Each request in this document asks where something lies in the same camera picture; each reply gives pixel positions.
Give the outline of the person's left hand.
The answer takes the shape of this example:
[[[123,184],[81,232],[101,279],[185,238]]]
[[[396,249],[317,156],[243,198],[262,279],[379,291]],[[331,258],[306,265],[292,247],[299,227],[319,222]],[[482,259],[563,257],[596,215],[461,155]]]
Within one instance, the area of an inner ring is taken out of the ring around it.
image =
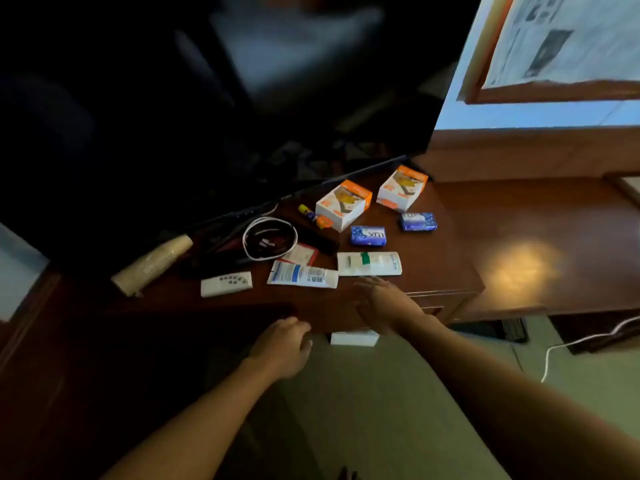
[[[289,379],[304,366],[295,366],[295,351],[303,338],[310,338],[311,325],[291,316],[272,323],[260,334],[249,358],[266,373],[271,382]]]

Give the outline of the person's right hand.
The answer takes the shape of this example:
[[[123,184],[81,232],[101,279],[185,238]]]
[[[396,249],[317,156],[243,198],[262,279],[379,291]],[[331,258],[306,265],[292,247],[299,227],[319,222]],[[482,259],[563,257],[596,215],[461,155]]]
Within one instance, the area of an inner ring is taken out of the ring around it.
[[[356,310],[363,322],[378,333],[393,333],[405,336],[426,324],[438,322],[407,294],[401,291],[401,297],[396,301],[361,300],[354,291],[357,304]]]

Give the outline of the person's right forearm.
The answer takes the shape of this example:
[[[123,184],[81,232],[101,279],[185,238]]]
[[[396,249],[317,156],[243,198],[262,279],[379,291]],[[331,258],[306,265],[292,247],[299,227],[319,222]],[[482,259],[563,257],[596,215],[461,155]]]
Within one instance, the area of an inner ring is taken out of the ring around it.
[[[420,312],[396,332],[514,480],[640,480],[640,443]]]

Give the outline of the person's left forearm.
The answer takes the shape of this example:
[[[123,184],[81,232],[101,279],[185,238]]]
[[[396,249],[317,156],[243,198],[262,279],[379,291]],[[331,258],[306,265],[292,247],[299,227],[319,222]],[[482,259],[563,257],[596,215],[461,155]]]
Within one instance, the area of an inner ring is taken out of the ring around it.
[[[212,480],[245,418],[282,375],[249,357],[220,384],[127,453],[100,480]]]

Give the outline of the white tube with green label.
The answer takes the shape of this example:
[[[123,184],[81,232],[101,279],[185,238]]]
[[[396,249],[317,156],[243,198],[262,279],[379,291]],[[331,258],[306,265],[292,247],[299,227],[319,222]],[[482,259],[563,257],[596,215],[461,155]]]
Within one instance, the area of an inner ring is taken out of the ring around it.
[[[400,276],[401,259],[395,251],[338,252],[340,277]]]

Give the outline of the small white box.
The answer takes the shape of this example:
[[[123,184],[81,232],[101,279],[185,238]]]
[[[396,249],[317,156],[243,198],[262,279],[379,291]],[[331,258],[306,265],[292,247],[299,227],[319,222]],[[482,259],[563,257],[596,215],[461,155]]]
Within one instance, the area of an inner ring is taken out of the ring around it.
[[[372,330],[341,331],[330,334],[332,346],[374,347],[380,335]]]

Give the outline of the blue soap packet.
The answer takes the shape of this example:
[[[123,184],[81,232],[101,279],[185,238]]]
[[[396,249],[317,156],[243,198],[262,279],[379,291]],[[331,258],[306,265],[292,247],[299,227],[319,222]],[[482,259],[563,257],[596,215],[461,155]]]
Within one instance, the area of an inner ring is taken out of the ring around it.
[[[384,226],[352,225],[350,243],[352,246],[384,247],[387,244],[386,229]]]
[[[400,227],[404,232],[432,232],[438,224],[432,212],[405,212],[400,216]]]

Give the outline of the white and blue tube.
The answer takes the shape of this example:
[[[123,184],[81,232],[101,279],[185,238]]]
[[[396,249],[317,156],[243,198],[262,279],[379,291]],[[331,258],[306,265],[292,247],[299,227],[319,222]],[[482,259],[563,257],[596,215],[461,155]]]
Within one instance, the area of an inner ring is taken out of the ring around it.
[[[318,289],[336,289],[339,272],[277,260],[273,263],[267,284],[291,285]]]

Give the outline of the red bordered white sachet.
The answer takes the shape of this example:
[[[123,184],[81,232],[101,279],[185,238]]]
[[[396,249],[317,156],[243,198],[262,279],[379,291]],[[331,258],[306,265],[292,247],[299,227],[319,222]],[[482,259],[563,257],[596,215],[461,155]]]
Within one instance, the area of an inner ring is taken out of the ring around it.
[[[278,260],[295,265],[313,266],[318,255],[318,249],[299,242]]]

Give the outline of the orange and white box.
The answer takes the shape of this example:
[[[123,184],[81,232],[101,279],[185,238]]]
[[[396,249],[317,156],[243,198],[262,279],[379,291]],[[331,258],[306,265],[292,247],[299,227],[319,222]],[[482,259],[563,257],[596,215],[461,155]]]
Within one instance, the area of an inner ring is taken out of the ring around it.
[[[407,166],[399,166],[380,186],[376,202],[396,212],[407,212],[428,181],[429,176]]]
[[[344,180],[316,202],[315,213],[329,220],[332,229],[343,232],[370,207],[371,201],[370,190]]]

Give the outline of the yellow and blue glue stick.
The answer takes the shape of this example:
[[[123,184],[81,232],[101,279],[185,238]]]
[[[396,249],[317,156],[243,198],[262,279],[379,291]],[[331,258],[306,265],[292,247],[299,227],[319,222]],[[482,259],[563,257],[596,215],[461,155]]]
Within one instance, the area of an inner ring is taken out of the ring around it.
[[[320,229],[331,228],[333,225],[333,222],[329,218],[311,211],[311,209],[304,204],[298,206],[298,211]]]

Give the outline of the white remote control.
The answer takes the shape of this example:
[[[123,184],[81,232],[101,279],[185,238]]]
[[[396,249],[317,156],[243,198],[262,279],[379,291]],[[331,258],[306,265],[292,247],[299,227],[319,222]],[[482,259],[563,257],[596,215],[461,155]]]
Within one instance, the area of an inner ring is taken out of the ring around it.
[[[213,298],[226,294],[233,294],[253,288],[252,274],[249,271],[230,273],[201,281],[200,295],[202,298]]]

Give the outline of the beige rolled paper tube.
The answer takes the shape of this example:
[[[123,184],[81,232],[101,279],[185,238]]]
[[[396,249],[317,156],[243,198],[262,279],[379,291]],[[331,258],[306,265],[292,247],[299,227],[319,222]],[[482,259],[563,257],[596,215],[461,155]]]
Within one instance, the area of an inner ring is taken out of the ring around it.
[[[165,273],[191,247],[193,241],[187,234],[166,241],[125,267],[110,281],[126,297],[140,296],[141,291]]]

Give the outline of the black flat screen television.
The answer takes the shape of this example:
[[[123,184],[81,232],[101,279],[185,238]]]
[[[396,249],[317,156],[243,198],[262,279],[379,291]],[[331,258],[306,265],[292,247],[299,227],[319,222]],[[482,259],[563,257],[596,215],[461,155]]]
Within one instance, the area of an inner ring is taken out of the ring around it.
[[[0,224],[110,276],[424,150],[481,0],[0,0]]]

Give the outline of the wooden framed newspaper picture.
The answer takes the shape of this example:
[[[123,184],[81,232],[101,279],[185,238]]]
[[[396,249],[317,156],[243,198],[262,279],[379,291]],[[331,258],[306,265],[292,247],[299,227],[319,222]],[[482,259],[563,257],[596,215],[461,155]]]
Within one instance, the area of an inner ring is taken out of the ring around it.
[[[640,0],[482,0],[456,99],[640,101]]]

